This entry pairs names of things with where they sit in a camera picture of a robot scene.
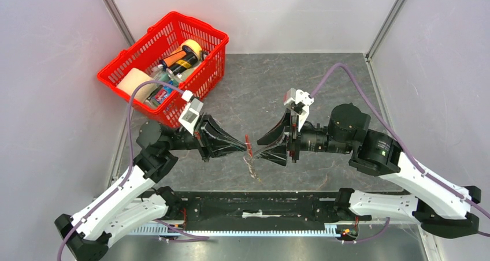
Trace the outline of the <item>metal key holder red handle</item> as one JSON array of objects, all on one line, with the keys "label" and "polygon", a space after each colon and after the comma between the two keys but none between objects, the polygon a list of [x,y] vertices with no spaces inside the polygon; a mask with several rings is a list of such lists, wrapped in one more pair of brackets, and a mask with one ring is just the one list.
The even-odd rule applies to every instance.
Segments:
[{"label": "metal key holder red handle", "polygon": [[254,154],[252,151],[252,146],[250,143],[250,139],[248,135],[245,135],[245,145],[246,145],[246,153],[244,154],[243,160],[245,161],[247,167],[248,167],[248,172],[251,178],[261,182],[262,180],[260,179],[259,175],[257,174],[257,171],[254,166]]}]

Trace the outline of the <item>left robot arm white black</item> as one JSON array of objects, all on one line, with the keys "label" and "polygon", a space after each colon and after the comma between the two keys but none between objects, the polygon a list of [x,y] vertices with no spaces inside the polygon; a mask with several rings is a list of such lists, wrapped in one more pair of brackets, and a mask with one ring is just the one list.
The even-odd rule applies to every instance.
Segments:
[{"label": "left robot arm white black", "polygon": [[209,114],[199,115],[194,124],[170,128],[148,121],[136,139],[140,153],[133,157],[125,173],[87,207],[54,222],[62,243],[57,260],[68,248],[76,260],[101,260],[122,237],[147,222],[165,217],[176,219],[181,213],[180,199],[164,187],[148,199],[129,208],[143,192],[160,182],[177,163],[172,151],[197,150],[203,161],[234,152],[247,146],[224,131]]}]

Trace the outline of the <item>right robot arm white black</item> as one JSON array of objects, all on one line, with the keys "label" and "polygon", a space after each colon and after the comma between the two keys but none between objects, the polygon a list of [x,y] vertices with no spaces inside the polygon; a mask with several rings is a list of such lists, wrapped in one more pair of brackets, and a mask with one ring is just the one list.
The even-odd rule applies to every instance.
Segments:
[{"label": "right robot arm white black", "polygon": [[442,238],[460,238],[479,231],[472,204],[481,200],[475,186],[460,187],[414,165],[392,137],[369,128],[370,116],[350,103],[336,106],[326,126],[300,124],[292,110],[261,137],[255,153],[281,166],[296,162],[300,153],[348,154],[357,171],[379,177],[404,189],[402,195],[369,193],[352,188],[338,191],[333,212],[339,220],[388,217],[418,223],[426,232]]}]

